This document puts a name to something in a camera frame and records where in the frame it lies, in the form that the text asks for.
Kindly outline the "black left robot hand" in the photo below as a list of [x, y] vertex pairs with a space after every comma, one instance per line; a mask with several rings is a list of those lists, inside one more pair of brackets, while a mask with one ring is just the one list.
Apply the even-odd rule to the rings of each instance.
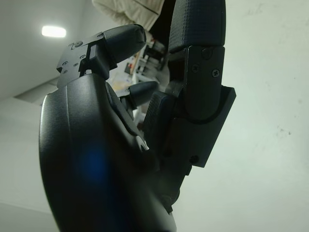
[[62, 232], [174, 232], [172, 206], [193, 166], [204, 167], [236, 98], [222, 85], [223, 0], [178, 0], [169, 84], [116, 94], [110, 71], [146, 43], [139, 24], [71, 43], [57, 90], [42, 104], [39, 157]]

